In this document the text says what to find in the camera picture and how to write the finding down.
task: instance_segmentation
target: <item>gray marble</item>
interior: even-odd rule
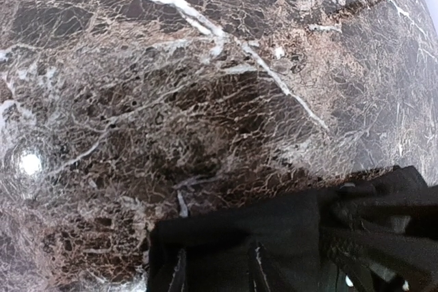
[[[157,220],[435,183],[437,46],[423,0],[0,0],[0,290],[144,291]]]

